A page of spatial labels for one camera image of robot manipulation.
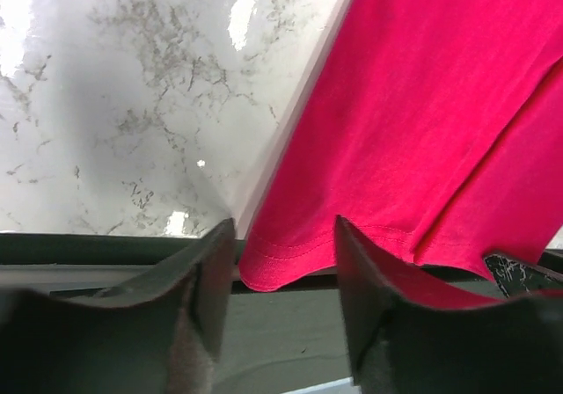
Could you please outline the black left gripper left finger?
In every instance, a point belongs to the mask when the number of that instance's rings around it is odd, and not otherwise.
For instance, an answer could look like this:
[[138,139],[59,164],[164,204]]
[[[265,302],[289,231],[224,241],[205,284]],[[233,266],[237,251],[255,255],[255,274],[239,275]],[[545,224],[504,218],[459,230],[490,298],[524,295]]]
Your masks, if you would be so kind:
[[95,295],[1,293],[4,393],[209,393],[221,355],[235,229]]

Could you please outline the crimson red t shirt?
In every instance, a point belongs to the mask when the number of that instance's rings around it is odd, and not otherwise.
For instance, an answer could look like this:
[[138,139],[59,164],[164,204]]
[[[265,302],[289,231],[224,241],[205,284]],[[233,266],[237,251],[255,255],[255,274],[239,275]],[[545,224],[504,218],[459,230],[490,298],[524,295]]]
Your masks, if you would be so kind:
[[337,216],[417,266],[539,261],[562,225],[562,0],[351,0],[242,281],[334,266]]

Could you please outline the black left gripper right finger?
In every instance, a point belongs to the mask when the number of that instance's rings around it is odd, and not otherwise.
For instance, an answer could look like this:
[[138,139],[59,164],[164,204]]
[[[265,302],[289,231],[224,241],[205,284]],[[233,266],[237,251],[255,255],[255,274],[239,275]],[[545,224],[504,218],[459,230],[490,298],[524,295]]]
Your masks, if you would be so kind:
[[559,393],[562,290],[493,298],[334,226],[354,383],[364,393]]

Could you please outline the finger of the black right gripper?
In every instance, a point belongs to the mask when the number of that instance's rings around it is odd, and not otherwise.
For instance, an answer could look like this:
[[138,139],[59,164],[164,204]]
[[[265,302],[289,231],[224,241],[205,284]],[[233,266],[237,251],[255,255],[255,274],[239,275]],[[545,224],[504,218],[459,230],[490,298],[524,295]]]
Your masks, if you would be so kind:
[[506,297],[562,290],[562,251],[544,251],[532,265],[498,252],[486,256],[484,262]]

